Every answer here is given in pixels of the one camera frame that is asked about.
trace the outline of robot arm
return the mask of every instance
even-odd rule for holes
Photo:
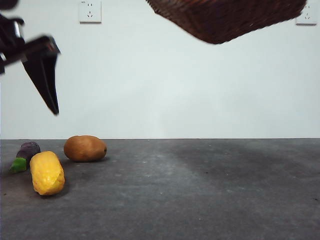
[[[0,0],[0,10],[12,9],[18,0]],[[0,74],[5,68],[21,61],[44,102],[54,115],[59,113],[55,67],[59,48],[52,36],[40,36],[25,42],[21,18],[8,19],[0,14]]]

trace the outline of wall socket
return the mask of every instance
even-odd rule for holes
[[[100,0],[86,0],[81,1],[78,6],[78,17],[81,24],[101,23],[101,8]]]
[[[301,15],[295,19],[297,25],[314,26],[318,22],[318,2],[307,2],[304,6]]]

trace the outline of wicker basket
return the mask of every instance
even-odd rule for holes
[[[146,0],[156,14],[198,39],[222,44],[298,17],[306,0]]]

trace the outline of brown potato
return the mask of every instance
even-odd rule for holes
[[[65,142],[63,151],[74,162],[91,162],[106,156],[107,145],[95,136],[72,136]]]

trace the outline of eggplant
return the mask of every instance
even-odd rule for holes
[[[26,171],[30,165],[31,158],[40,152],[40,147],[36,142],[29,141],[23,143],[10,167],[10,172],[19,173]]]

